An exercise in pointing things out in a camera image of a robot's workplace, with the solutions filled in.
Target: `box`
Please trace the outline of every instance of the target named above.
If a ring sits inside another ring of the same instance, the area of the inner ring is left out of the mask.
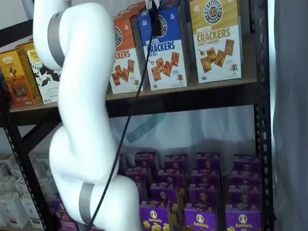
[[[190,1],[199,83],[241,78],[236,0]]]
[[[138,91],[141,84],[145,57],[136,14],[136,11],[127,11],[114,17],[116,60],[110,77],[113,94]],[[147,73],[144,78],[141,90],[148,81]]]
[[[159,163],[155,152],[138,152],[135,155],[135,165],[139,167],[151,168],[151,173],[154,180],[157,179],[157,172],[159,171]]]
[[[173,231],[168,201],[142,201],[140,219],[143,230]]]
[[[260,172],[261,164],[258,158],[251,155],[234,154],[233,155],[233,170]]]
[[[27,56],[44,104],[57,102],[61,71],[50,70],[42,64],[35,49],[27,51]]]
[[[140,180],[144,180],[148,189],[152,184],[151,169],[149,167],[128,168],[126,176],[137,182]]]
[[[40,102],[39,90],[23,47],[0,53],[0,68],[15,107]]]
[[[151,197],[155,200],[168,200],[171,208],[171,222],[175,228],[180,228],[182,224],[183,202],[180,202],[178,188],[175,184],[161,182],[151,185]]]
[[[226,222],[229,231],[261,231],[261,212],[257,204],[227,204]]]
[[[21,197],[21,203],[23,204],[28,217],[30,218],[30,222],[33,228],[43,229],[43,225],[40,221],[39,214],[35,208],[31,195],[29,193],[24,194]]]
[[[217,184],[190,184],[188,193],[189,201],[192,204],[197,204],[201,201],[219,206],[219,186]]]
[[[209,204],[190,204],[185,207],[186,229],[188,231],[218,230],[217,209]]]
[[[29,217],[20,201],[18,193],[10,192],[0,196],[0,204],[11,227],[23,228]]]
[[[220,153],[197,153],[196,169],[220,169]]]
[[[189,51],[183,1],[163,2],[158,16],[161,36],[153,36],[147,70],[151,90],[186,87]],[[147,10],[138,16],[145,57],[152,32]]]

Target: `pretzel crackers box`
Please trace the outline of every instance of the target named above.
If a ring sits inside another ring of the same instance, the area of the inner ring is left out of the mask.
[[[189,70],[187,28],[183,1],[164,1],[159,10],[161,36],[153,37],[147,65],[151,90],[186,87]],[[139,14],[145,57],[151,36],[147,11]]]
[[[114,17],[116,55],[110,77],[113,94],[137,91],[141,83],[145,58],[137,13],[128,10]]]
[[[199,83],[241,77],[237,0],[191,0]]]

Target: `black shelf frame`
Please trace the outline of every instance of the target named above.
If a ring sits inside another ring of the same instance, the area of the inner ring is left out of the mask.
[[[270,129],[268,1],[254,0],[251,3],[255,16],[253,28],[255,30],[257,82],[142,96],[138,101],[134,115],[253,105],[256,154],[261,160],[263,230],[273,231],[275,215],[273,212]],[[33,21],[29,20],[0,30],[0,47],[32,35],[32,24]],[[28,154],[61,122],[58,108],[11,113],[3,91],[0,96],[0,126],[5,130],[44,229],[55,231],[58,229],[58,224],[49,212]],[[110,117],[127,116],[133,103],[133,97],[108,100],[106,101],[108,114]],[[24,137],[21,137],[18,126],[32,124],[36,124],[36,126]]]

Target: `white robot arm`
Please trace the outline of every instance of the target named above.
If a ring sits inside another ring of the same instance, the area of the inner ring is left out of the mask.
[[[33,37],[40,60],[62,68],[58,106],[63,126],[51,141],[50,166],[68,214],[89,224],[105,189],[116,144],[105,108],[115,59],[111,16],[97,3],[35,0]],[[105,231],[141,231],[135,183],[115,173],[94,220]]]

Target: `brand logo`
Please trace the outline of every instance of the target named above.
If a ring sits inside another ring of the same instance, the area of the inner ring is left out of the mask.
[[[121,30],[118,28],[118,27],[116,27],[115,26],[115,42],[116,42],[116,46],[118,47],[118,46],[120,46],[121,45],[121,43],[122,43],[122,32],[121,32]]]
[[[219,0],[210,0],[204,8],[204,18],[210,24],[216,24],[222,17],[222,5]]]
[[[167,32],[167,21],[165,20],[165,18],[163,16],[158,16],[159,19],[159,26],[160,26],[160,31],[161,31],[161,36],[158,37],[163,37],[166,32]]]

